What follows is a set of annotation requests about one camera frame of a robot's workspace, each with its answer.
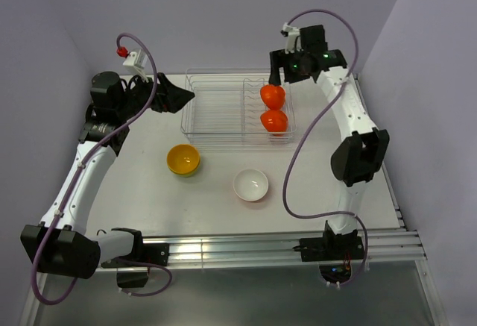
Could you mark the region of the orange bowl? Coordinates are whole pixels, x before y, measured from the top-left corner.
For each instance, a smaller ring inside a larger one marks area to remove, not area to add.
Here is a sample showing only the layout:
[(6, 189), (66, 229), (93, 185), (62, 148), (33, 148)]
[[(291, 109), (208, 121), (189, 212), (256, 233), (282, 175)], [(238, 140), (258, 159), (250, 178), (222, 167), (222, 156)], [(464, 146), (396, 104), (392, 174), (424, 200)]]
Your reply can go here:
[(281, 86), (267, 84), (261, 88), (260, 97), (270, 110), (281, 110), (285, 104), (286, 92)]

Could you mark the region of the orange bowl carried to rack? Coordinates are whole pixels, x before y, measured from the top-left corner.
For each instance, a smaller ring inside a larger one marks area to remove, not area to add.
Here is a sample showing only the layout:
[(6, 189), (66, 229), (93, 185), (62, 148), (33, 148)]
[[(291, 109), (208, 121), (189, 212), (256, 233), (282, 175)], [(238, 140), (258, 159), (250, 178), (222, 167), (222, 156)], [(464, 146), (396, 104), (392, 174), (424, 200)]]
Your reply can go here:
[(281, 110), (267, 110), (260, 116), (267, 132), (273, 135), (284, 134), (288, 130), (288, 117)]

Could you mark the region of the white bowl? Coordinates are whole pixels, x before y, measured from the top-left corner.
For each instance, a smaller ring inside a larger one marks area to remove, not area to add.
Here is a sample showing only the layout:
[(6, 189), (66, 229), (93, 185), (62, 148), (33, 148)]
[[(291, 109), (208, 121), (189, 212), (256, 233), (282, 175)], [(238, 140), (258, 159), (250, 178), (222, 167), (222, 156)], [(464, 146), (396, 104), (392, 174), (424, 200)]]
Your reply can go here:
[(268, 189), (268, 178), (258, 169), (241, 170), (233, 180), (234, 193), (243, 201), (259, 201), (266, 196)]

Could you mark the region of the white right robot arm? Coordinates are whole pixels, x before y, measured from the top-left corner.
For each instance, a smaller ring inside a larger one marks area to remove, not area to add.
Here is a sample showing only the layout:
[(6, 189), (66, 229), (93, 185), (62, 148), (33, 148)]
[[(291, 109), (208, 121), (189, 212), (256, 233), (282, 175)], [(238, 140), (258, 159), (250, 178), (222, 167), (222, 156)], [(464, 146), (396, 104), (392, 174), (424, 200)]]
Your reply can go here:
[(346, 237), (356, 233), (357, 214), (367, 185), (381, 169), (390, 142), (366, 113), (352, 72), (340, 50), (330, 50), (322, 25), (296, 28), (285, 23), (285, 47), (270, 53), (269, 83), (275, 86), (311, 79), (321, 89), (338, 124), (341, 142), (330, 158), (332, 173), (340, 183), (337, 211), (325, 224), (326, 256), (337, 259), (348, 249)]

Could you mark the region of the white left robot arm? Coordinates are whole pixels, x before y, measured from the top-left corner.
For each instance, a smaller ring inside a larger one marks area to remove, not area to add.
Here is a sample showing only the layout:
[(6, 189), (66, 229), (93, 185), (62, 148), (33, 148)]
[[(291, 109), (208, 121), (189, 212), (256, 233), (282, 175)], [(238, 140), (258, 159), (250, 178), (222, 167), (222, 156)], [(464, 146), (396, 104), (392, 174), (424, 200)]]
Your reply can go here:
[(144, 260), (141, 231), (114, 228), (97, 239), (86, 237), (90, 210), (127, 138), (127, 121), (143, 108), (176, 113), (195, 97), (161, 72), (125, 82), (111, 71), (92, 78), (90, 95), (70, 172), (40, 223), (24, 226), (20, 236), (34, 272), (87, 279), (108, 260), (120, 258), (129, 266)]

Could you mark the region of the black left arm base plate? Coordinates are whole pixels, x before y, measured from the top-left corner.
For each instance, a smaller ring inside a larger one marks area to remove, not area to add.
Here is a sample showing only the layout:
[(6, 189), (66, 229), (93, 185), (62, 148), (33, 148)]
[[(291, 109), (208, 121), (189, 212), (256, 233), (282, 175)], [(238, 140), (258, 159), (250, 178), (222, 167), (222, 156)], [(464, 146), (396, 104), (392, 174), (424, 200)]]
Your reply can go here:
[(147, 263), (159, 266), (168, 265), (170, 245), (168, 243), (144, 244), (138, 257), (120, 257), (101, 264), (101, 268), (127, 268), (134, 267), (137, 263)]

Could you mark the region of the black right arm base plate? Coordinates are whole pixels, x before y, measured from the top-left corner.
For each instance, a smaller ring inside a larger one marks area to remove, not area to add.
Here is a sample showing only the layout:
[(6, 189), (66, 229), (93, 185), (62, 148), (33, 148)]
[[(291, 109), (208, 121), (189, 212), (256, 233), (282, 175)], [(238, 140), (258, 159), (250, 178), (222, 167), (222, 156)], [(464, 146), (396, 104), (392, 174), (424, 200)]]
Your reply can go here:
[(364, 257), (364, 246), (360, 237), (358, 242), (338, 247), (327, 245), (324, 237), (302, 238), (293, 250), (300, 253), (303, 262), (345, 261), (348, 257), (351, 260), (362, 260)]

